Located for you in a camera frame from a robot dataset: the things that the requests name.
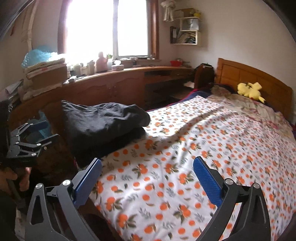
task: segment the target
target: human hand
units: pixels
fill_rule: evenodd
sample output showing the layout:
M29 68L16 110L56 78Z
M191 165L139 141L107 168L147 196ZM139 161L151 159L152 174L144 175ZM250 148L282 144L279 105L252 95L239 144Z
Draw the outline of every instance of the human hand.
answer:
M27 191L29 189L30 173L31 173L31 167L26 167L25 174L20 181L20 191L21 192ZM17 174L9 167L7 167L3 170L0 170L0 190L11 195L11 191L9 189L6 179L16 180L17 178L18 178Z

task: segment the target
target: wooden headboard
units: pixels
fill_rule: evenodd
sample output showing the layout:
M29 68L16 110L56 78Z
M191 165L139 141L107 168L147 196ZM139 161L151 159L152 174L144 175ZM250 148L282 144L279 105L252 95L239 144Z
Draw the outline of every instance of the wooden headboard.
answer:
M251 66L234 61L218 59L215 83L231 85L237 91L238 83L255 83L262 86L262 97L269 105L289 118L293 90L275 77Z

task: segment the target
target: pink figurine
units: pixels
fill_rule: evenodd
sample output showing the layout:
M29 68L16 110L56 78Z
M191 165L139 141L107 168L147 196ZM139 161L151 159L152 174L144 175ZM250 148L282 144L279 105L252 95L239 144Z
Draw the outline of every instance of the pink figurine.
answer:
M104 58L103 52L99 52L99 58L96 61L96 72L101 73L108 71L107 62L108 59Z

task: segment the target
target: cabinet door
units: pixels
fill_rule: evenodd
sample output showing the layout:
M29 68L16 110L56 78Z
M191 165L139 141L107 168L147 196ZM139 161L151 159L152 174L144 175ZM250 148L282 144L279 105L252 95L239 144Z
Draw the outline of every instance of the cabinet door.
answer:
M112 96L114 102L131 105L136 104L139 107L144 107L144 74L133 74L122 76L113 84Z
M74 104L93 106L108 103L111 100L111 86L105 83L83 83L76 85L66 100Z

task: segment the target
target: white shelf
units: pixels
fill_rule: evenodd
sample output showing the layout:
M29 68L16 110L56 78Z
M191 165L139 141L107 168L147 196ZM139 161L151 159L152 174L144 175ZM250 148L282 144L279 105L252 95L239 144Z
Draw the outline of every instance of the white shelf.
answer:
M197 45L197 44L174 44L174 45Z
M174 18L174 20L178 20L178 19L199 19L198 17L185 17L185 18Z
M181 32L198 32L198 30L181 30Z

